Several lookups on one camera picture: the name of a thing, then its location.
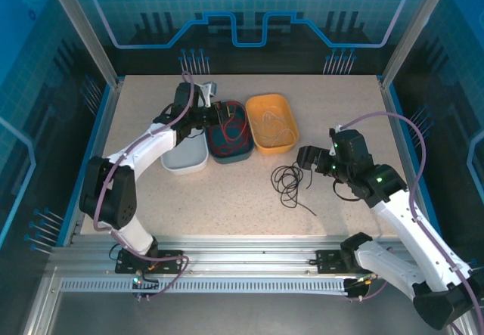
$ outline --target enclosure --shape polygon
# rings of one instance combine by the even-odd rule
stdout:
[[[191,258],[172,289],[181,294],[167,295],[174,308],[204,307],[203,296],[211,296],[210,303],[243,312],[217,296],[284,293],[277,296],[290,301],[311,286],[339,286],[348,276],[318,275],[308,260],[360,231],[412,261],[388,223],[364,202],[342,201],[323,175],[311,174],[306,189],[306,173],[299,190],[300,203],[314,215],[282,206],[271,186],[271,173],[295,162],[300,147],[330,147],[329,128],[382,110],[404,115],[422,131],[427,164],[419,207],[465,262],[483,266],[484,0],[2,0],[0,15],[5,333],[67,333],[76,321],[70,333],[83,333],[80,324],[101,310],[129,312],[115,326],[119,332],[141,326],[138,309],[146,305],[138,308],[127,297],[132,275],[114,272],[108,253],[115,242],[93,229],[79,195],[88,160],[114,154],[145,132],[173,102],[184,70],[196,83],[216,82],[217,101],[283,95],[299,140],[294,136],[295,148],[284,154],[254,149],[238,163],[210,157],[203,170],[183,176],[157,160],[137,181],[142,224],[160,248]],[[357,129],[375,162],[414,182],[422,147],[404,122],[380,116]],[[337,190],[351,196],[342,185]],[[266,298],[270,306],[277,306],[274,296]],[[341,329],[346,316],[372,321],[345,333],[383,326],[392,333],[438,333],[394,289],[358,311],[333,297],[306,303],[340,316],[328,333]],[[76,314],[79,306],[83,314]],[[163,306],[160,311],[171,311]],[[386,316],[376,318],[375,309]],[[146,319],[157,326],[158,319]],[[106,329],[101,322],[89,322],[89,331]],[[456,325],[478,333],[471,312]]]

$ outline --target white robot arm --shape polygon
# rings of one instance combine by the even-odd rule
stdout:
[[[169,106],[170,114],[166,114],[165,109],[155,118],[149,129],[133,141],[140,141],[134,148],[129,149],[133,145],[131,143],[105,159],[92,157],[88,162],[79,206],[83,212],[94,218],[101,186],[107,173],[120,157],[124,157],[113,175],[110,189],[104,196],[99,225],[120,238],[126,246],[141,256],[156,257],[157,242],[136,217],[136,181],[154,161],[182,142],[193,128],[202,129],[218,125],[228,115],[223,104],[212,104],[211,98],[216,94],[216,84],[208,82],[194,86],[194,102],[197,104],[191,105],[186,116],[175,126],[161,130],[174,116],[178,116],[177,113],[181,112],[184,106],[190,104],[189,91],[189,83],[181,83],[178,86],[175,101]]]
[[[459,258],[433,229],[415,204],[409,207],[407,185],[388,165],[374,165],[365,139],[354,129],[330,130],[330,150],[313,146],[299,149],[297,163],[346,183],[353,194],[396,230],[417,265],[401,260],[364,233],[341,243],[341,256],[350,271],[371,271],[401,290],[431,327],[442,329],[472,307],[457,270],[478,296],[482,285],[469,265]],[[442,252],[455,264],[449,265]]]

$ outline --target tangled black wire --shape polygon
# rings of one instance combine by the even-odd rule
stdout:
[[[304,172],[297,166],[297,163],[293,163],[291,166],[279,166],[271,174],[271,183],[274,190],[281,195],[281,204],[287,208],[296,208],[298,205],[307,209],[312,215],[316,216],[315,212],[310,210],[306,205],[301,204],[297,200],[299,194],[299,184],[304,178]],[[311,179],[308,189],[312,184],[312,170]]]
[[[360,201],[360,198],[359,197],[355,197],[355,198],[348,198],[348,197],[342,197],[341,195],[339,195],[337,192],[336,192],[336,185],[337,184],[342,184],[342,182],[340,180],[334,180],[333,181],[333,191],[334,193],[336,194],[337,197],[339,197],[341,200],[345,200],[345,201],[351,201],[351,202],[356,202],[356,201]]]

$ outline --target glass panel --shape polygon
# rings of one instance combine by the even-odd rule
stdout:
[[[442,233],[465,258],[479,259],[480,264],[484,261],[482,11],[484,0],[441,0],[394,82],[403,112],[426,132],[424,175]]]
[[[105,81],[57,0],[0,0],[0,21],[0,333],[22,333]]]
[[[382,73],[420,2],[80,1],[122,75]]]

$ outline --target beige work surface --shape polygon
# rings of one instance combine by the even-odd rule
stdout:
[[[363,231],[372,236],[394,236],[363,201],[344,202],[332,190],[333,180],[309,172],[299,190],[298,206],[281,205],[271,186],[271,173],[296,160],[301,146],[330,147],[328,129],[336,124],[384,110],[375,76],[195,76],[195,82],[217,82],[217,100],[248,98],[268,92],[283,94],[290,103],[300,132],[296,147],[287,154],[263,156],[254,150],[243,162],[220,165],[209,158],[194,174],[174,176],[156,161],[137,182],[137,216],[155,235],[349,235]],[[127,76],[107,139],[104,155],[124,148],[172,102],[179,76]],[[393,166],[403,177],[395,139],[386,117],[359,123],[375,163]],[[337,185],[341,195],[349,189]],[[94,233],[86,217],[81,234]]]

